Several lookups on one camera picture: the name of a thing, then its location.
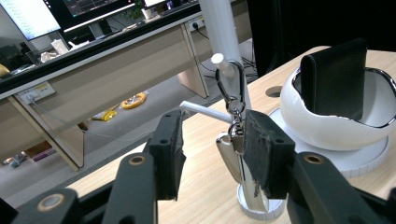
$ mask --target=computer monitor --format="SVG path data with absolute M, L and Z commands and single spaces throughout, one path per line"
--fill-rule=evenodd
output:
M 43 0 L 0 0 L 0 5 L 28 41 L 61 29 Z
M 64 33 L 133 7 L 134 0 L 43 0 Z

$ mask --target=white round base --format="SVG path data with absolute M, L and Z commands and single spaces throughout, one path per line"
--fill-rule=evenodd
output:
M 284 122 L 279 108 L 274 110 L 269 117 L 296 143 L 296 152 L 312 151 L 327 157 L 343 174 L 345 178 L 365 175 L 381 164 L 389 150 L 390 137 L 368 147 L 349 151 L 332 151 L 314 147 L 294 135 Z
M 282 212 L 285 209 L 285 200 L 269 200 L 270 208 L 268 212 L 249 210 L 245 200 L 244 189 L 241 185 L 238 185 L 236 195 L 238 197 L 238 202 L 241 205 L 242 211 L 248 217 L 254 218 L 256 220 L 270 221 L 277 219 L 280 217 L 280 215 L 282 215 Z

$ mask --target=desk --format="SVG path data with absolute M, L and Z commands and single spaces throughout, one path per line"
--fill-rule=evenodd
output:
M 324 47 L 311 49 L 305 54 L 320 49 Z M 282 86 L 289 74 L 300 64 L 303 55 L 248 85 L 254 110 L 269 114 L 279 107 L 279 99 L 267 96 L 266 91 Z M 394 77 L 395 62 L 394 52 L 368 51 L 366 65 L 382 69 Z M 223 101 L 210 107 L 225 112 Z M 228 172 L 216 148 L 217 136 L 227 129 L 228 124 L 201 114 L 183 122 L 183 150 L 187 160 L 177 202 L 159 202 L 160 223 L 262 223 L 242 212 L 236 198 L 237 183 Z M 143 147 L 137 147 L 129 153 L 141 151 Z M 107 164 L 68 187 L 76 190 L 78 196 L 97 189 L 115 178 L 120 160 L 121 158 Z M 396 144 L 393 141 L 383 164 L 371 173 L 349 181 L 359 189 L 387 199 L 391 188 L 396 187 L 395 160 Z M 276 223 L 290 223 L 286 209 Z
M 21 123 L 0 121 L 0 135 L 6 136 L 0 138 L 0 148 L 7 149 L 5 154 L 0 152 L 0 159 L 47 140 L 73 169 L 78 170 L 84 164 L 84 153 L 83 133 L 76 124 L 176 74 L 183 85 L 203 97 L 208 96 L 205 78 L 198 66 L 200 59 L 208 59 L 212 54 L 210 44 L 197 32 L 190 33 L 186 24 L 202 15 L 199 6 L 196 7 L 198 9 L 193 8 L 190 15 L 187 13 L 182 18 L 172 15 L 163 18 L 165 25 L 160 23 L 162 19 L 152 21 L 147 24 L 149 28 L 145 34 L 118 35 L 90 50 L 74 53 L 75 57 L 62 58 L 59 66 L 40 67 L 31 74 L 29 78 L 33 81 L 29 83 L 12 90 L 0 88 L 0 108 L 16 111 L 13 115 L 17 118 L 13 120 Z M 242 43 L 251 37 L 245 1 L 233 3 L 233 15 Z M 26 104 L 17 94 L 44 81 L 55 89 L 55 94 L 37 101 L 47 112 Z M 54 119 L 49 113 L 63 121 Z M 26 141 L 20 138 L 21 126 L 32 126 L 25 129 L 30 136 Z

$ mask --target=snack package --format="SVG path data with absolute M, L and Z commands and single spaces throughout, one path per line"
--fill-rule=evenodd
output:
M 104 112 L 100 112 L 99 114 L 93 116 L 92 119 L 109 121 L 116 115 L 117 115 L 117 111 L 115 111 L 115 110 L 106 110 Z

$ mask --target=wooden table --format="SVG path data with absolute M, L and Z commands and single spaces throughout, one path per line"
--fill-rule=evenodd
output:
M 314 52 L 325 47 L 309 50 Z M 302 56 L 282 65 L 273 72 L 248 85 L 252 108 L 269 114 L 279 107 L 279 98 L 266 94 L 273 87 L 280 87 L 299 65 Z M 396 53 L 369 50 L 368 67 L 379 68 L 391 76 L 396 76 Z M 220 101 L 211 106 L 225 112 Z M 187 157 L 181 178 L 177 202 L 159 202 L 160 223 L 261 223 L 247 217 L 236 198 L 237 183 L 228 172 L 215 141 L 221 132 L 227 131 L 228 124 L 198 114 L 183 123 L 184 153 Z M 133 149 L 141 151 L 143 146 Z M 120 159 L 100 168 L 80 179 L 69 188 L 79 196 L 97 189 L 115 178 Z M 350 183 L 381 198 L 387 199 L 391 188 L 396 187 L 396 151 L 392 141 L 389 155 L 371 173 L 350 179 Z M 285 211 L 275 223 L 290 223 Z

